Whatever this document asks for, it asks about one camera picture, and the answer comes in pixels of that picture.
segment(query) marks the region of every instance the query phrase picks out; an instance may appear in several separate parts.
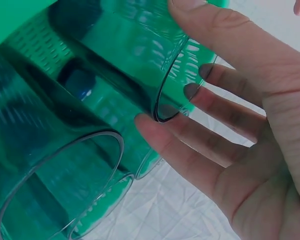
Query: teal plastic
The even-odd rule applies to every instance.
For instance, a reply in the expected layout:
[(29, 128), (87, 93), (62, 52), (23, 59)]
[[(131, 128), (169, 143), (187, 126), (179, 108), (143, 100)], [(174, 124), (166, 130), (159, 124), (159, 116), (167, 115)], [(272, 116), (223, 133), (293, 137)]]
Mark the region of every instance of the teal plastic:
[(0, 240), (63, 230), (104, 192), (122, 152), (115, 130), (0, 47)]
[(0, 0), (0, 44), (17, 28), (56, 0)]

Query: green plastic container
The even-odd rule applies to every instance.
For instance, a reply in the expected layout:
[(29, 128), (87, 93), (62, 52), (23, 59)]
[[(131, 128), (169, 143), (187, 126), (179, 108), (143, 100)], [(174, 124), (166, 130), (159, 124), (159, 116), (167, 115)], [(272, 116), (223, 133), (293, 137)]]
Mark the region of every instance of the green plastic container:
[[(35, 63), (51, 79), (61, 80), (62, 82), (60, 76), (64, 73), (65, 66), (78, 57), (78, 52), (76, 51), (78, 48), (71, 47), (72, 41), (67, 42), (68, 39), (62, 39), (51, 28), (48, 10), (44, 8), (54, 2), (55, 0), (0, 1), (0, 43), (5, 40), (6, 45), (17, 50), (24, 57)], [(136, 99), (132, 99), (121, 87), (115, 86), (111, 79), (109, 80), (107, 77), (109, 73), (113, 73), (113, 68), (110, 68), (110, 71), (102, 71), (103, 64), (106, 63), (107, 67), (110, 64), (116, 70), (119, 69), (120, 72), (124, 73), (124, 77), (128, 76), (136, 80), (139, 85), (145, 84), (142, 87), (153, 100), (158, 97), (158, 91), (153, 91), (152, 89), (157, 88), (165, 80), (161, 89), (164, 97), (156, 100), (162, 105), (172, 105), (176, 111), (168, 112), (168, 116), (159, 112), (157, 115), (161, 114), (161, 116), (157, 116), (157, 120), (164, 121), (175, 115), (177, 110), (180, 110), (185, 115), (193, 111), (194, 106), (185, 98), (183, 86), (190, 82), (201, 84), (202, 79), (198, 75), (199, 65), (213, 63), (216, 59), (216, 55), (213, 52), (192, 39), (188, 40), (179, 31), (174, 21), (168, 17), (165, 0), (156, 0), (157, 4), (153, 4), (154, 1), (149, 1), (150, 4), (147, 1), (142, 2), (145, 2), (146, 6), (132, 6), (134, 10), (137, 10), (137, 14), (132, 17), (131, 1), (102, 1), (101, 5), (108, 13), (98, 20), (102, 34), (97, 35), (98, 44), (96, 47), (94, 46), (92, 52), (94, 54), (97, 53), (103, 57), (102, 60), (106, 61), (102, 63), (95, 61), (93, 66), (89, 65), (87, 68), (93, 69), (94, 74), (100, 75), (101, 73), (103, 75), (95, 78), (96, 82), (90, 81), (92, 78), (89, 77), (85, 78), (87, 81), (82, 81), (81, 84), (75, 81), (75, 78), (70, 82), (63, 81), (63, 83), (67, 83), (64, 84), (64, 87), (70, 93), (83, 101), (95, 115), (123, 135), (125, 148), (120, 165), (121, 174), (123, 176), (131, 176), (129, 173), (132, 173), (136, 179), (144, 177), (161, 159), (140, 136), (133, 123), (133, 118), (136, 114), (147, 112), (145, 109), (148, 109), (148, 112), (151, 111), (149, 111), (148, 106), (144, 107)], [(219, 7), (227, 7), (228, 5), (227, 0), (211, 0), (209, 2)], [(110, 11), (117, 12), (120, 17), (113, 17), (113, 14), (109, 14)], [(149, 14), (151, 12), (159, 13), (159, 17), (151, 16)], [(147, 21), (140, 27), (140, 23), (145, 19)], [(150, 31), (145, 31), (144, 26), (150, 28)], [(172, 54), (173, 57), (169, 58), (165, 51), (162, 52), (160, 50), (160, 46), (152, 42), (154, 39), (164, 39), (164, 44), (161, 44), (161, 46), (170, 46), (171, 48), (171, 46), (174, 47), (173, 44), (179, 43), (182, 47), (177, 47), (174, 50), (174, 54)], [(117, 44), (118, 42), (121, 42), (125, 47), (125, 51), (120, 48), (120, 45)], [(132, 56), (135, 50), (142, 49), (143, 52), (139, 58), (128, 57)], [(155, 56), (153, 53), (157, 53), (158, 56), (162, 54), (165, 56), (166, 60), (163, 61), (162, 68), (156, 67), (156, 64), (160, 63), (160, 57)], [(155, 64), (140, 64), (140, 62), (147, 63), (147, 61), (155, 62)], [(129, 187), (129, 184), (125, 185), (121, 182), (114, 185), (112, 189), (115, 190), (107, 192), (104, 197), (97, 197), (97, 200), (94, 200), (93, 211), (86, 215), (87, 218), (82, 218), (81, 223), (85, 224), (82, 224), (81, 229), (77, 229), (79, 235), (90, 230), (91, 226), (96, 226), (102, 217), (106, 216), (116, 206), (118, 200), (124, 196)], [(66, 236), (69, 236), (69, 232), (72, 232), (75, 222), (79, 219), (81, 218), (77, 217), (68, 228), (52, 239), (65, 239)], [(6, 236), (4, 240), (9, 239), (4, 226), (2, 232)], [(73, 239), (78, 237), (75, 232), (70, 235)]]

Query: transparent cup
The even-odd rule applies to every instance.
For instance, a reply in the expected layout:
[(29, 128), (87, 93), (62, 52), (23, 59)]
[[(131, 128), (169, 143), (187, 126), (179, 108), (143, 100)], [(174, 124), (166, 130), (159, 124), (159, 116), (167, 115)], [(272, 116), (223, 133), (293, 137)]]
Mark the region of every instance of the transparent cup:
[(166, 0), (59, 0), (49, 18), (96, 75), (156, 121), (182, 111), (189, 103), (184, 87), (203, 82), (198, 64), (186, 65), (186, 78), (178, 77), (185, 75), (176, 68), (189, 38), (171, 18)]
[(104, 193), (69, 227), (69, 239), (80, 240), (94, 230), (124, 198), (134, 176), (117, 170)]
[(0, 240), (62, 236), (104, 192), (122, 153), (117, 131), (0, 46)]

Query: cup rim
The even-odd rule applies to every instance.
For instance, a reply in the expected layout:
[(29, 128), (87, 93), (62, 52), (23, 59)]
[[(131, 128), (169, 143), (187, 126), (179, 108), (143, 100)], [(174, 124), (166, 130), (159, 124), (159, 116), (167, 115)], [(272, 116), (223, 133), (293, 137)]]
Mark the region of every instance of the cup rim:
[[(94, 131), (94, 132), (91, 132), (91, 133), (88, 133), (88, 134), (84, 134), (82, 136), (80, 136), (79, 138), (67, 143), (66, 145), (58, 148), (57, 150), (55, 150), (52, 154), (50, 154), (49, 156), (47, 157), (44, 157), (42, 158), (38, 164), (36, 166), (34, 166), (33, 168), (30, 169), (29, 173), (24, 176), (21, 181), (18, 182), (18, 184), (15, 185), (15, 187), (11, 190), (11, 192), (9, 193), (9, 195), (7, 196), (7, 198), (5, 199), (5, 201), (3, 202), (3, 205), (1, 206), (0, 208), (0, 240), (7, 240), (7, 239), (4, 239), (3, 236), (2, 236), (2, 233), (1, 233), (1, 224), (2, 224), (2, 220), (3, 220), (3, 217), (5, 215), (5, 212), (10, 204), (10, 202), (13, 200), (13, 198), (15, 197), (16, 193), (18, 192), (18, 190), (25, 184), (25, 182), (43, 165), (45, 164), (47, 161), (53, 159), (54, 157), (56, 157), (59, 153), (61, 153), (62, 151), (64, 150), (67, 150), (69, 149), (70, 147), (72, 147), (73, 145), (75, 144), (78, 144), (78, 143), (82, 143), (86, 140), (89, 140), (89, 139), (92, 139), (94, 137), (98, 137), (98, 136), (111, 136), (113, 138), (115, 138), (119, 144), (119, 149), (120, 149), (120, 155), (119, 155), (119, 158), (116, 162), (116, 165), (112, 171), (112, 174), (111, 176), (109, 177), (106, 185), (103, 187), (102, 189), (102, 193), (104, 192), (105, 188), (107, 187), (107, 185), (109, 184), (109, 181), (111, 180), (111, 178), (113, 177), (113, 175), (115, 174), (115, 171), (116, 169), (118, 168), (119, 164), (120, 164), (120, 161), (121, 161), (121, 158), (122, 158), (122, 155), (123, 155), (123, 152), (124, 152), (124, 140), (123, 140), (123, 137), (116, 131), (114, 130), (103, 130), (103, 131)], [(71, 223), (73, 223), (75, 219), (71, 220), (66, 226), (64, 226), (62, 229), (60, 229), (58, 232), (54, 233), (51, 237), (55, 237), (57, 234), (59, 234), (60, 232), (62, 232), (64, 229), (66, 229)]]
[[(79, 237), (76, 237), (76, 238), (72, 238), (72, 234), (74, 233), (75, 231), (75, 227), (78, 225), (79, 221), (84, 218), (83, 215), (86, 213), (86, 211), (93, 206), (93, 203), (95, 201), (97, 201), (98, 199), (100, 199), (102, 197), (102, 195), (105, 193), (105, 190), (108, 190), (110, 188), (112, 188), (113, 186), (119, 184), (122, 180), (124, 179), (128, 179), (130, 178), (131, 179), (131, 183), (127, 186), (127, 188), (124, 190), (124, 193), (120, 196), (120, 198), (118, 199), (119, 201), (117, 201), (112, 207), (111, 207), (111, 210), (107, 211), (105, 213), (104, 216), (102, 216), (102, 218), (98, 219), (92, 227), (90, 227), (84, 234), (80, 235)], [(68, 240), (80, 240), (81, 238), (87, 236), (89, 233), (91, 233), (99, 224), (100, 224), (100, 220), (106, 218), (112, 211), (113, 209), (116, 208), (116, 206), (121, 202), (121, 200), (126, 196), (126, 194), (128, 193), (129, 189), (131, 188), (132, 184), (134, 183), (134, 180), (135, 180), (135, 176), (133, 173), (126, 173), (124, 174), (119, 180), (117, 180), (114, 184), (111, 184), (109, 186), (106, 186), (106, 188), (103, 189), (102, 193), (93, 201), (93, 203), (91, 205), (89, 205), (89, 207), (83, 211), (82, 214), (80, 214), (80, 216), (78, 216), (76, 219), (74, 219), (71, 223), (74, 223), (74, 226), (71, 228), (69, 234), (68, 234)]]

